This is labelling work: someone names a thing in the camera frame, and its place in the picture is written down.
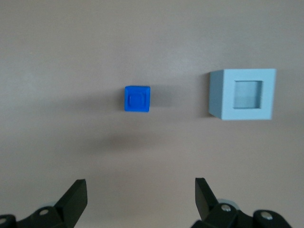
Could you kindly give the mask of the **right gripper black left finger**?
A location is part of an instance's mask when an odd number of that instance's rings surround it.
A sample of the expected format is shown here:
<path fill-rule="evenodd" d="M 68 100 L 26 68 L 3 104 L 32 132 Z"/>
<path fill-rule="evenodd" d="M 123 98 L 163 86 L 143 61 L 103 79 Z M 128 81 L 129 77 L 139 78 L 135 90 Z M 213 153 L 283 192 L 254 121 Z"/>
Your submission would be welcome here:
<path fill-rule="evenodd" d="M 17 221 L 12 214 L 0 216 L 2 228 L 73 228 L 87 206 L 86 180 L 76 180 L 54 206 L 45 206 Z"/>

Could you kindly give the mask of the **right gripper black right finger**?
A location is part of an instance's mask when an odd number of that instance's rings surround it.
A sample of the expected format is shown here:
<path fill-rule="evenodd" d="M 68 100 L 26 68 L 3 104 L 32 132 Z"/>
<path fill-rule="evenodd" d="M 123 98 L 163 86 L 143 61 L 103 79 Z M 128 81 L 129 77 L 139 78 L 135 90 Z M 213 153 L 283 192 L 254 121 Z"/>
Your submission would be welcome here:
<path fill-rule="evenodd" d="M 200 220 L 194 228 L 289 228 L 291 225 L 278 213 L 257 210 L 249 216 L 232 204 L 220 203 L 205 178 L 195 179 L 195 203 Z"/>

